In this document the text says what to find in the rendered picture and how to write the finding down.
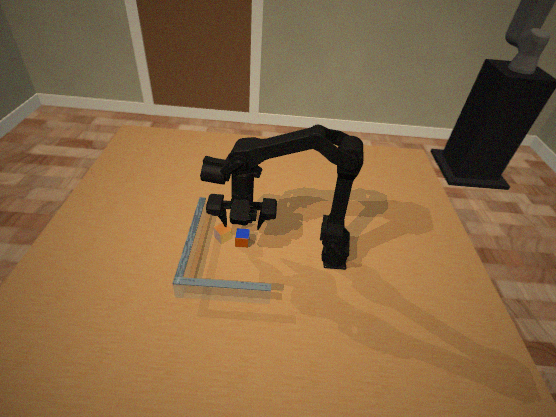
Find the blue and yellow cube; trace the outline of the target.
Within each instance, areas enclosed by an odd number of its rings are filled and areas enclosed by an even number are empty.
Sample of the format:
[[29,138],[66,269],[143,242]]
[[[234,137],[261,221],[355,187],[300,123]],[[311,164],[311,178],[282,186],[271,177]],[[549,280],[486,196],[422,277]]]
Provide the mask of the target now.
[[236,229],[235,247],[249,247],[250,229]]

